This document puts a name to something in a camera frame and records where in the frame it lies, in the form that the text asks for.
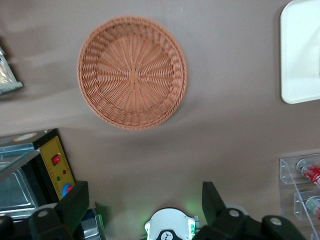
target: glass display case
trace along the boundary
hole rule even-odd
[[[301,161],[315,166],[313,179],[308,178],[306,165],[297,166]],[[320,207],[320,189],[316,185],[317,179],[320,179],[317,165],[320,165],[320,153],[280,159],[281,215],[292,221],[305,238],[310,240],[320,240],[320,215],[316,211]]]

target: white plastic tray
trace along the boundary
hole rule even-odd
[[[320,99],[320,0],[293,0],[281,14],[281,96]]]

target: clear acrylic holder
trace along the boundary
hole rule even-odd
[[[320,189],[296,171],[301,159],[320,165],[320,153],[280,159],[280,214],[289,219],[306,239],[320,240],[320,220],[306,207],[306,201],[320,196]]]

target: woven basket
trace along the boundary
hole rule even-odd
[[[144,130],[179,107],[188,71],[175,38],[157,22],[113,18],[96,28],[78,59],[77,77],[89,107],[106,122]]]

